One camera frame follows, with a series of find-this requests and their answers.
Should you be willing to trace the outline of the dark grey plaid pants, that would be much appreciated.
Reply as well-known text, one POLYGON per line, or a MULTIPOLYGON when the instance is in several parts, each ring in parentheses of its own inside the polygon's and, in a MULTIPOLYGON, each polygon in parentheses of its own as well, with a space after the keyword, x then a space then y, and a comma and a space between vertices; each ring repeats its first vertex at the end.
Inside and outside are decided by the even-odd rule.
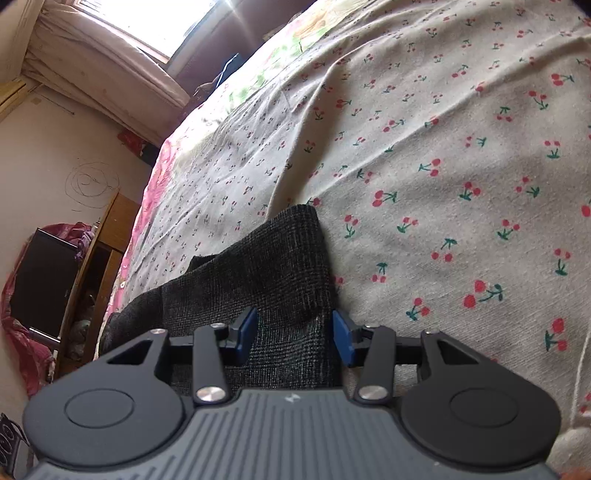
POLYGON ((339 387, 341 360, 332 340, 335 289, 317 212, 295 205, 219 254, 191 259, 187 271, 140 294, 112 314, 100 354, 154 328, 173 337, 259 312, 249 360, 228 367, 232 392, 339 387))

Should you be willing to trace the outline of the wooden side cabinet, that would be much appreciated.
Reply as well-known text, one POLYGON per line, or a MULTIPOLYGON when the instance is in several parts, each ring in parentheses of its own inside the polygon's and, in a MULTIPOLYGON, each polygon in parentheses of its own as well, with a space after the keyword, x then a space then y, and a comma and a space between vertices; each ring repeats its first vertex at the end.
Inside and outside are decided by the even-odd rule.
POLYGON ((55 376, 93 359, 111 289, 131 237, 139 205, 117 192, 100 219, 68 299, 55 376))

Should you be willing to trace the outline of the black monitor on floor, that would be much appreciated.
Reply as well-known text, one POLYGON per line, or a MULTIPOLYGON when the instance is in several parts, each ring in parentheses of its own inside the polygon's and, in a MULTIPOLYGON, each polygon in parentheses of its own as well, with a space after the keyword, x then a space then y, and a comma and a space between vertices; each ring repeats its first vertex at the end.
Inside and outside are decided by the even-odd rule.
POLYGON ((16 270, 12 317, 57 338, 78 271, 76 255, 74 245, 37 229, 16 270))

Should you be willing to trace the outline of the cherry print bed sheet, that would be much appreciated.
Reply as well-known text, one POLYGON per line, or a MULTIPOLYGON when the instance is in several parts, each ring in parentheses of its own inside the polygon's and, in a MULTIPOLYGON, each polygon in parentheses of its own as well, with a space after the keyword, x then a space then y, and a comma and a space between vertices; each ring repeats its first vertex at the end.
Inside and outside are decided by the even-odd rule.
POLYGON ((590 421, 590 14, 335 1, 266 219, 315 207, 353 318, 435 327, 590 421))

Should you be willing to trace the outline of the blue item on bench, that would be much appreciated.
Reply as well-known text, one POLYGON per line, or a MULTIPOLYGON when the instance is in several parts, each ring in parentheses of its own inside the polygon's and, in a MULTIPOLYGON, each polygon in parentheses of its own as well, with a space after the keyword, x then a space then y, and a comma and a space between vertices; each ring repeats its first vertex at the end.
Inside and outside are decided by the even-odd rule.
POLYGON ((224 64, 221 73, 215 77, 214 88, 218 88, 221 86, 221 84, 228 80, 228 78, 231 77, 231 75, 235 73, 236 70, 242 67, 243 63, 245 63, 245 60, 242 58, 242 55, 239 53, 233 55, 228 60, 228 62, 224 64))

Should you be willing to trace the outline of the maroon padded window bench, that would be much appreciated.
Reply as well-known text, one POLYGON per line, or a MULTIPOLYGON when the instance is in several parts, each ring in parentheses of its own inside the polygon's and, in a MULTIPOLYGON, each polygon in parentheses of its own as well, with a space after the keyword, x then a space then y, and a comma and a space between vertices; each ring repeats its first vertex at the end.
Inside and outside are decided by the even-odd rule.
POLYGON ((235 54, 249 59, 263 36, 311 6, 308 0, 218 1, 191 30, 165 66, 188 94, 211 81, 235 54))

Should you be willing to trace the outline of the left beige curtain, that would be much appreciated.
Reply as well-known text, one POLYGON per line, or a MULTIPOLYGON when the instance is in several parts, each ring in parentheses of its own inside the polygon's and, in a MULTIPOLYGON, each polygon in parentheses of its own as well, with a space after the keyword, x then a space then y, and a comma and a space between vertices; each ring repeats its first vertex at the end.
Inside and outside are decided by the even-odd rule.
POLYGON ((47 1, 22 72, 154 145, 178 124, 188 94, 146 54, 90 16, 47 1))

